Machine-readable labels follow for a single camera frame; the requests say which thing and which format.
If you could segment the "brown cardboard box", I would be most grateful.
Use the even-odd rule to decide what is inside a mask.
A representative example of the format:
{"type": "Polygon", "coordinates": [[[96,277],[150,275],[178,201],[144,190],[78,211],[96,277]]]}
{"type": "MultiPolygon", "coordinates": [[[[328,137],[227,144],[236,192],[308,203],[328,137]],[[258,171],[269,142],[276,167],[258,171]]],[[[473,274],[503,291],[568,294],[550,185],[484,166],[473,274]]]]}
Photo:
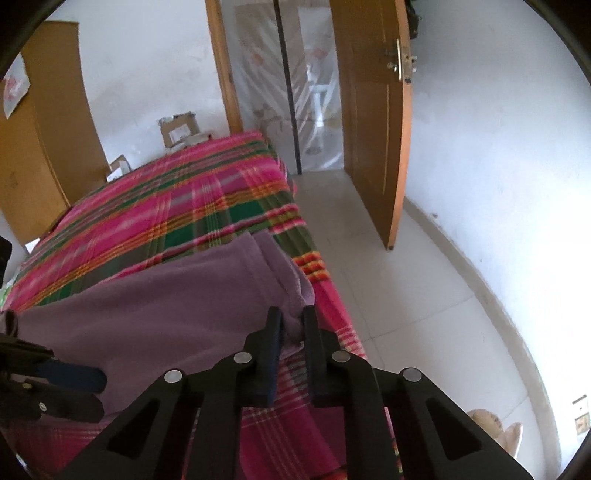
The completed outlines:
{"type": "Polygon", "coordinates": [[[193,112],[185,112],[158,120],[164,146],[170,149],[188,137],[198,134],[199,128],[193,112]]]}

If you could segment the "plaid pink green bedsheet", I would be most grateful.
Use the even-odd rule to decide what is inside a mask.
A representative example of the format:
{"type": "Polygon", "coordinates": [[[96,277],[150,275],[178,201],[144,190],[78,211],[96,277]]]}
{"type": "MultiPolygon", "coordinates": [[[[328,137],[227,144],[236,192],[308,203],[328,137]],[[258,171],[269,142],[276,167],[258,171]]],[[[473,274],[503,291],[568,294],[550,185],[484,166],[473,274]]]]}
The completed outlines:
{"type": "MultiPolygon", "coordinates": [[[[35,247],[7,295],[17,312],[102,281],[269,230],[311,281],[322,328],[355,354],[363,345],[294,200],[287,167],[257,132],[155,160],[78,201],[35,247]]],[[[280,364],[279,398],[242,423],[242,479],[342,479],[342,412],[308,399],[304,357],[280,364]]]]}

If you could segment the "wooden wardrobe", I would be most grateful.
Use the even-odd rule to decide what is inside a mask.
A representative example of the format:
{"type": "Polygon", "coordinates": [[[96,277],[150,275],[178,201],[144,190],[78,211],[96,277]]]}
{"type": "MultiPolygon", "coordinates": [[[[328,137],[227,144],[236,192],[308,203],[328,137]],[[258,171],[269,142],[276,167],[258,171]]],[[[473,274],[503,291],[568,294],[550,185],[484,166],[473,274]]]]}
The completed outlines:
{"type": "Polygon", "coordinates": [[[1,118],[1,212],[21,244],[106,182],[75,22],[42,23],[22,50],[30,88],[1,118]]]}

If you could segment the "white sack on floor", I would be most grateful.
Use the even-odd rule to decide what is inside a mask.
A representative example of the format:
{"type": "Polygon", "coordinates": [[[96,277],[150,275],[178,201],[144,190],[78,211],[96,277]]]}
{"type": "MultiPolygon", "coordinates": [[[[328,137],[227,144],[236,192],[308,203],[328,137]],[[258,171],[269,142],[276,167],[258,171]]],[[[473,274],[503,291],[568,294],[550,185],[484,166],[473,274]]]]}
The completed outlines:
{"type": "Polygon", "coordinates": [[[523,425],[515,422],[504,427],[501,419],[486,409],[475,409],[467,415],[489,434],[514,459],[518,457],[523,439],[523,425]]]}

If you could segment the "purple fleece pants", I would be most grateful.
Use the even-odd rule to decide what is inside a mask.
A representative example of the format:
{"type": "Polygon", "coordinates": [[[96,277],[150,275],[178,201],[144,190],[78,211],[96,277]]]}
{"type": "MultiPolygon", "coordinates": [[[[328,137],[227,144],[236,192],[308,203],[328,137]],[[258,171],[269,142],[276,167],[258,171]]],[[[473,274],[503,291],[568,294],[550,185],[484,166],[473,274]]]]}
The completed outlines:
{"type": "Polygon", "coordinates": [[[19,336],[68,363],[101,369],[108,415],[128,407],[170,369],[204,371],[238,352],[283,313],[283,356],[301,349],[311,282],[269,231],[105,281],[18,314],[19,336]]]}

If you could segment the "white carton box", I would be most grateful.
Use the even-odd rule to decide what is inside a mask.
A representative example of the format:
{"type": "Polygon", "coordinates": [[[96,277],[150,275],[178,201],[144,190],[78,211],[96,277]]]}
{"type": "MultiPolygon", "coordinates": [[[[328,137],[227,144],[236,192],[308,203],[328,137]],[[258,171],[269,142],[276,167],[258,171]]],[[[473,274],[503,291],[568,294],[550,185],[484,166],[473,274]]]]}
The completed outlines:
{"type": "Polygon", "coordinates": [[[109,164],[110,172],[106,176],[108,183],[121,178],[131,172],[131,167],[124,155],[119,155],[109,164]]]}

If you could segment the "wooden door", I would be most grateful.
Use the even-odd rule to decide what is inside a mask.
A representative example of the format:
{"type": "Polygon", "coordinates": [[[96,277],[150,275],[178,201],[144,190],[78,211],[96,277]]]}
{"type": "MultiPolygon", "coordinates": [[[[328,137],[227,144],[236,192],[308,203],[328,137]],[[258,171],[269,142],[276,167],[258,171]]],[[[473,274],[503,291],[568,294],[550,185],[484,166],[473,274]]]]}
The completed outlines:
{"type": "Polygon", "coordinates": [[[414,56],[404,1],[332,1],[344,161],[386,249],[405,198],[414,56]]]}

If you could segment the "white plastic bag on wardrobe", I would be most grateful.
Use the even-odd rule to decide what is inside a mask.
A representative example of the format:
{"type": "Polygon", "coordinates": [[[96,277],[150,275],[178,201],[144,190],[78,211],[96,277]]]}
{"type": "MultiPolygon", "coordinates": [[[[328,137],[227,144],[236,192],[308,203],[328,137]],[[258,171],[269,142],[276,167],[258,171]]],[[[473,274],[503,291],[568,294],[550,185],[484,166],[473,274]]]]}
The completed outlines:
{"type": "Polygon", "coordinates": [[[14,59],[3,82],[3,112],[5,118],[8,119],[30,88],[30,80],[21,53],[14,59]]]}

